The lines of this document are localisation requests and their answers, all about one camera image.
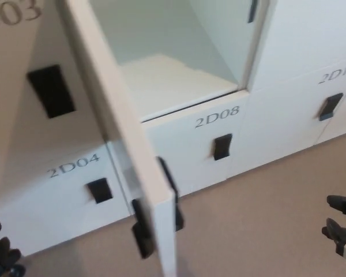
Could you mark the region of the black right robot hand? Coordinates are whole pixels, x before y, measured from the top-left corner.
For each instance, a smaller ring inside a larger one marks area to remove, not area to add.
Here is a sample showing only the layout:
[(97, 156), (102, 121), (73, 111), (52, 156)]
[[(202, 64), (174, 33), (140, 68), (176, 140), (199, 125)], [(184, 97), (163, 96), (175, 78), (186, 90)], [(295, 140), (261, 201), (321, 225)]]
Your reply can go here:
[[(346, 196), (329, 195), (326, 201), (330, 207), (346, 215)], [(346, 259), (346, 228), (341, 227), (332, 218), (327, 218), (322, 234), (334, 241), (336, 253)]]

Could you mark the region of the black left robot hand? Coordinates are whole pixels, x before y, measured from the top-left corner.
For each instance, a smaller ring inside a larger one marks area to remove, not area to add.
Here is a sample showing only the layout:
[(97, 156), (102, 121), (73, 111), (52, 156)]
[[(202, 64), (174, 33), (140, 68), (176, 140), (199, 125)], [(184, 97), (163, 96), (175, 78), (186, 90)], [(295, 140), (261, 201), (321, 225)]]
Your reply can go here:
[(8, 237), (0, 239), (0, 276), (25, 276), (26, 267), (18, 263), (21, 258), (21, 251), (11, 248)]

